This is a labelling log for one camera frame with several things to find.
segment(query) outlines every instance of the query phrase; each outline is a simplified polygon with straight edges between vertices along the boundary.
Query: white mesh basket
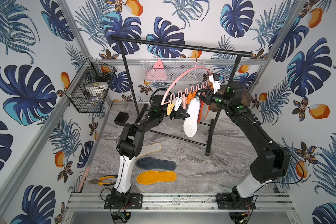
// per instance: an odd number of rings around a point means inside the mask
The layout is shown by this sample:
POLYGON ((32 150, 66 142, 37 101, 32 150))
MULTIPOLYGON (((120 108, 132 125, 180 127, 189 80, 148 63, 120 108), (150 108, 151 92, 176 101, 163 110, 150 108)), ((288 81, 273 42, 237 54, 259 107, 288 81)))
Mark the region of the white mesh basket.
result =
MULTIPOLYGON (((183 72, 196 66, 205 67, 204 59, 198 58, 145 58, 143 68, 145 80, 149 83, 172 83, 183 72), (153 69, 157 60, 161 59, 163 69, 153 69)), ((205 69, 194 69, 178 80, 179 83, 198 83, 203 81, 205 69)))

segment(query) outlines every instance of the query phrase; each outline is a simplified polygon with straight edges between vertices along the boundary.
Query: pink power strip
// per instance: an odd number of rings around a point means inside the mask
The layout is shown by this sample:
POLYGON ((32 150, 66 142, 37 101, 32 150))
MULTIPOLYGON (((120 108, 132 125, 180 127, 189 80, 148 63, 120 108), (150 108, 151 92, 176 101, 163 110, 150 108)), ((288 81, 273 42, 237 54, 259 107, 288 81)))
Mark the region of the pink power strip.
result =
POLYGON ((146 79, 150 80, 166 80, 167 75, 163 67, 163 62, 161 59, 158 59, 157 62, 154 64, 153 69, 146 70, 148 74, 146 74, 146 79))

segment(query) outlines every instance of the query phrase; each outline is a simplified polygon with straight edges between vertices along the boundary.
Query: mounting plate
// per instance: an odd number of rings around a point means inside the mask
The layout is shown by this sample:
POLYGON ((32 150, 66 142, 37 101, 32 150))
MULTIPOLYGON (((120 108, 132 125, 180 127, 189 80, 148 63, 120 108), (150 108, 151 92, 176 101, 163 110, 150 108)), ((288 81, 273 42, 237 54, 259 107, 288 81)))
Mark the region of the mounting plate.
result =
POLYGON ((251 199, 246 200, 237 206, 233 206, 233 199, 230 193, 217 193, 216 194, 216 203, 218 204, 219 210, 236 210, 236 209, 248 209, 247 204, 250 206, 250 209, 255 209, 254 201, 251 199))
MULTIPOLYGON (((140 193, 130 193, 129 194, 129 202, 131 204, 127 207, 127 209, 141 209, 142 208, 142 199, 143 195, 140 193)), ((111 201, 111 195, 107 195, 104 209, 117 210, 120 209, 121 206, 118 205, 115 201, 111 201)))

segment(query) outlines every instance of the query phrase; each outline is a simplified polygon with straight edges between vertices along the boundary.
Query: wire basket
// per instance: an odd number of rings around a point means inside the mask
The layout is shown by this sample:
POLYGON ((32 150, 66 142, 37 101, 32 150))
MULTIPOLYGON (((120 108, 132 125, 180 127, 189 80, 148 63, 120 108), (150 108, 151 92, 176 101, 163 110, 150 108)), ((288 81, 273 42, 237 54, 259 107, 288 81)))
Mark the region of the wire basket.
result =
POLYGON ((69 99, 79 113, 100 113, 116 68, 91 62, 69 99))
MULTIPOLYGON (((143 68, 145 80, 149 83, 171 83, 188 69, 195 66, 205 67, 202 58, 159 58, 162 60, 162 69, 154 69, 156 58, 145 58, 143 68)), ((178 80, 179 83, 198 83, 203 81, 205 69, 194 69, 178 80)))

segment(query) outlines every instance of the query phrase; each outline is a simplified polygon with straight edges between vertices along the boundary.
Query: black wire basket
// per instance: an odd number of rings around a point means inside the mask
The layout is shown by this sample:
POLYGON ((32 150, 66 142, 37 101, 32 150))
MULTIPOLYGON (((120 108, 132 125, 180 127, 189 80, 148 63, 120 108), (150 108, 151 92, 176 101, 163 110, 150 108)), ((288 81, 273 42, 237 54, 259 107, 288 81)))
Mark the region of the black wire basket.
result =
POLYGON ((116 68, 103 62, 91 62, 69 99, 79 113, 100 113, 116 68))

